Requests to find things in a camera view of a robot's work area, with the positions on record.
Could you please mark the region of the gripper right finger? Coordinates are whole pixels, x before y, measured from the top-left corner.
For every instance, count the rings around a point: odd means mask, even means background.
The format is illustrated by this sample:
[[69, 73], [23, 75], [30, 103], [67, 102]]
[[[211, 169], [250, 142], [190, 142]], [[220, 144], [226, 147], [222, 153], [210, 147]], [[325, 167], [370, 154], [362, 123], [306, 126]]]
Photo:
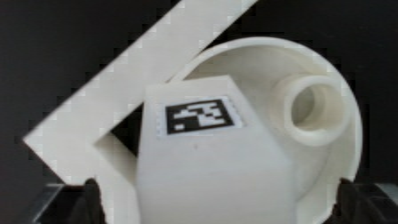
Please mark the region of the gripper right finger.
[[398, 224], [398, 185], [343, 179], [325, 224]]

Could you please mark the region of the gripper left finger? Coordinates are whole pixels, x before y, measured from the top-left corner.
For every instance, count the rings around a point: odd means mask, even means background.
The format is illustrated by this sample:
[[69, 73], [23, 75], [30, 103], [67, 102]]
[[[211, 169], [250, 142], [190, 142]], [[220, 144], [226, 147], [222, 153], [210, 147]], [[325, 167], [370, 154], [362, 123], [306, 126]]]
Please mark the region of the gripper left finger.
[[66, 185], [39, 214], [37, 224], [107, 224], [98, 182]]

